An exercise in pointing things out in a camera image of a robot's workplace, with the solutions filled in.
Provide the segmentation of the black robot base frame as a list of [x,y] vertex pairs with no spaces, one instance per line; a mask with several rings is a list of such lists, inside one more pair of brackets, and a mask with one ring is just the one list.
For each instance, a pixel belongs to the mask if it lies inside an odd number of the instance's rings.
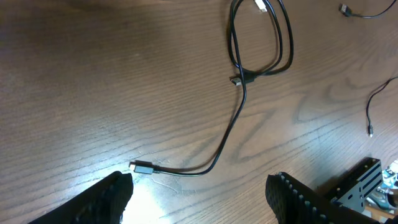
[[383,169],[379,159],[367,157],[339,179],[324,197],[359,213],[377,210],[397,215],[397,172]]

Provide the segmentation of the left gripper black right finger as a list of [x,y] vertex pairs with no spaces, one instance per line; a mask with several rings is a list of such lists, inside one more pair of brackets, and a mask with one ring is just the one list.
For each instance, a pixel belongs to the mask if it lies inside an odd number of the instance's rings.
[[279,223],[377,223],[350,208],[331,203],[285,172],[267,177],[265,196]]

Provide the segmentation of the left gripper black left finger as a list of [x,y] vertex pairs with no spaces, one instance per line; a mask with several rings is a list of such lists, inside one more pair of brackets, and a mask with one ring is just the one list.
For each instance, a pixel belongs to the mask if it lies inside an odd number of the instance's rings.
[[132,194],[132,175],[115,171],[32,223],[120,224]]

